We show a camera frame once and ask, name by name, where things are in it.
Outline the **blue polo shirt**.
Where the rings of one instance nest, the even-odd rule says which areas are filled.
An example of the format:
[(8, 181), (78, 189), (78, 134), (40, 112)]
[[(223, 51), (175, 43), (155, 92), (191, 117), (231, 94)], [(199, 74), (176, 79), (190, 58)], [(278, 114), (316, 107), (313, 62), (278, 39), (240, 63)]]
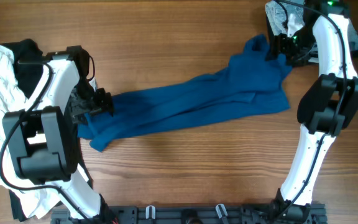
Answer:
[(216, 73), (114, 95), (114, 114), (87, 116), (78, 137), (101, 152), (117, 139), (285, 111), (290, 106), (282, 83), (292, 67), (282, 54), (266, 60), (268, 51), (265, 36), (257, 35)]

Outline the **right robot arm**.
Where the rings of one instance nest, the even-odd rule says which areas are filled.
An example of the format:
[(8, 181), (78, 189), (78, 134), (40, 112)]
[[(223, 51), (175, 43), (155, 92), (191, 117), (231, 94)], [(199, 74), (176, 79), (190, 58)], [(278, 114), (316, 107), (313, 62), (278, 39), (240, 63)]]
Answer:
[(358, 76), (348, 42), (349, 7), (343, 1), (305, 1), (304, 26), (276, 35), (266, 60), (283, 54), (302, 66), (318, 49), (319, 76), (298, 105), (300, 139), (290, 171), (266, 214), (268, 223), (317, 222), (312, 193), (324, 157), (358, 110)]

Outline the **folded black garment under jeans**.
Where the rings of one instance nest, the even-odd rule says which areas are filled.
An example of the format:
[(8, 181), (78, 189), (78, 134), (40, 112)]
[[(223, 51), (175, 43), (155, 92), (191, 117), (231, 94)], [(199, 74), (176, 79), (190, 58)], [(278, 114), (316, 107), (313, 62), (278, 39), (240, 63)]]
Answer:
[[(268, 17), (266, 17), (266, 20), (268, 38), (270, 41), (270, 50), (265, 59), (273, 60), (277, 59), (279, 54), (285, 53), (283, 42), (287, 35), (286, 33), (282, 33), (280, 28), (276, 26), (274, 22), (271, 22)], [(355, 30), (351, 20), (349, 20), (347, 37), (349, 41), (351, 58), (358, 58), (358, 33)], [(295, 56), (290, 56), (287, 58), (287, 64), (292, 67), (302, 67), (314, 63), (318, 63), (318, 48), (316, 43), (310, 47), (303, 48), (299, 53), (296, 53)]]

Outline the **folded light blue jeans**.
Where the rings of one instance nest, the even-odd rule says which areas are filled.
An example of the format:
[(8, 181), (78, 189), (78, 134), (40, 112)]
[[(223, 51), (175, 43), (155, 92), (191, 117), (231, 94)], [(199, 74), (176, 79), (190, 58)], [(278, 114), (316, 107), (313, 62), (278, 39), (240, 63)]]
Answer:
[(265, 13), (288, 37), (293, 37), (296, 31), (305, 26), (304, 11), (301, 7), (270, 1), (265, 5)]

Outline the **white shirt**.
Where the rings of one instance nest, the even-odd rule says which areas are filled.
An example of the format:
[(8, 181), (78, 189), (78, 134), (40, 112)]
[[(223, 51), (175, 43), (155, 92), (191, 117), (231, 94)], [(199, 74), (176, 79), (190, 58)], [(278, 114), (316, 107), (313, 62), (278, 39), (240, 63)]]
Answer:
[[(14, 72), (14, 52), (0, 45), (0, 152), (5, 133), (2, 126), (2, 118), (7, 112), (29, 109), (35, 100), (36, 95), (25, 96), (24, 91), (19, 88), (19, 78), (16, 78)], [(52, 60), (48, 62), (51, 66), (53, 75), (52, 83), (49, 84), (47, 92), (44, 94), (42, 101), (35, 110), (42, 109), (49, 105), (59, 106), (62, 112), (67, 110), (64, 107), (68, 103), (70, 92), (80, 80), (80, 74), (74, 62), (68, 60)], [(41, 77), (35, 81), (35, 93), (38, 95), (45, 85), (48, 78), (48, 67), (40, 65)], [(9, 148), (4, 153), (3, 170), (10, 183), (23, 187), (34, 187), (29, 180), (18, 178), (14, 172), (14, 167), (10, 158)], [(8, 187), (0, 178), (0, 185), (13, 191), (14, 196), (18, 196), (19, 205), (26, 218), (36, 216), (44, 217), (51, 209), (62, 202), (56, 190), (42, 189), (21, 192)]]

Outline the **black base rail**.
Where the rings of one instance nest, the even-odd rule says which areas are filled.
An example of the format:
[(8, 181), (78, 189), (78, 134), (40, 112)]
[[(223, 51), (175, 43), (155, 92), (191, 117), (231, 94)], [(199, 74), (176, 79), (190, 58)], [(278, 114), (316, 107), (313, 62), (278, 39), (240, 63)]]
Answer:
[(269, 214), (272, 209), (267, 204), (245, 204), (214, 207), (111, 207), (117, 216), (117, 223), (123, 224), (175, 224), (175, 223), (307, 223), (327, 224), (326, 209), (323, 204), (312, 204), (306, 207), (292, 206), (283, 217), (273, 220)]

